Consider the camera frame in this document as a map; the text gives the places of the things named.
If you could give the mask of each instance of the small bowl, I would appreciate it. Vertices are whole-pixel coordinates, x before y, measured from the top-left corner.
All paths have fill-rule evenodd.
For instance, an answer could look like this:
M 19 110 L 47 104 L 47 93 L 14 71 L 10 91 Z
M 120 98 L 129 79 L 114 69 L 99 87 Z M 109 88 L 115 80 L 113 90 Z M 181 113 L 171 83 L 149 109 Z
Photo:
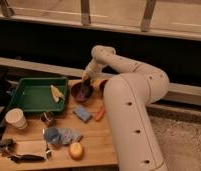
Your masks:
M 71 88 L 71 95 L 77 102 L 87 101 L 93 93 L 94 88 L 91 85 L 76 83 Z

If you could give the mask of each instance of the utensil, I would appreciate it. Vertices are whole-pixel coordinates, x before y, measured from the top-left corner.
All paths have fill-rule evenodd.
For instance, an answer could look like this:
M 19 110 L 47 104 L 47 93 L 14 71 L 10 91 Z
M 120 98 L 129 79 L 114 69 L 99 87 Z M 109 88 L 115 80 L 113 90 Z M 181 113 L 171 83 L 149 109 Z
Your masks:
M 46 143 L 46 150 L 45 150 L 46 158 L 50 159 L 51 156 L 52 156 L 52 152 L 51 152 L 51 150 L 50 150 L 50 148 L 49 148 L 48 143 L 47 143 L 46 140 L 45 140 L 45 143 Z

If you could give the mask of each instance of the cup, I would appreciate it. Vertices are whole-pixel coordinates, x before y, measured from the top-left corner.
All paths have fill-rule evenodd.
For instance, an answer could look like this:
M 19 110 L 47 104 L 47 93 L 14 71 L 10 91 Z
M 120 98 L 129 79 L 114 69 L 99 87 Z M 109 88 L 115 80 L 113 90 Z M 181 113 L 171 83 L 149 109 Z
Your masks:
M 18 129 L 24 129 L 27 126 L 27 121 L 24 112 L 20 108 L 14 108 L 7 112 L 5 116 L 7 123 L 13 125 Z
M 47 127 L 52 126 L 55 122 L 54 114 L 52 112 L 43 112 L 40 119 Z

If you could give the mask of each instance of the blue object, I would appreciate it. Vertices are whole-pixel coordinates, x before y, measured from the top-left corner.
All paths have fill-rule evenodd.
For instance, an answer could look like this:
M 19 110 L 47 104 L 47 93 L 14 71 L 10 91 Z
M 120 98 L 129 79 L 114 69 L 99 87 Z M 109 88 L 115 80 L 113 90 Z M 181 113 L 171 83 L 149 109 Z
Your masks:
M 88 122 L 92 114 L 88 112 L 82 105 L 76 107 L 74 109 L 74 113 L 83 121 L 83 122 Z

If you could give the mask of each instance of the toy fruit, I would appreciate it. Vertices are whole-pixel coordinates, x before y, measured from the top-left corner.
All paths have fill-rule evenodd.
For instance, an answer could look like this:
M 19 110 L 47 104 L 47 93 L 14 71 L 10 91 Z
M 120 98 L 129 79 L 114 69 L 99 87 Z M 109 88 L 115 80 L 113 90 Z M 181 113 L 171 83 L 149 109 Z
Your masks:
M 64 99 L 64 95 L 60 92 L 60 90 L 57 87 L 55 87 L 54 85 L 51 85 L 50 88 L 52 92 L 52 97 L 56 103 L 59 102 L 60 98 Z
M 83 146 L 79 142 L 74 142 L 69 146 L 69 155 L 78 160 L 83 156 Z

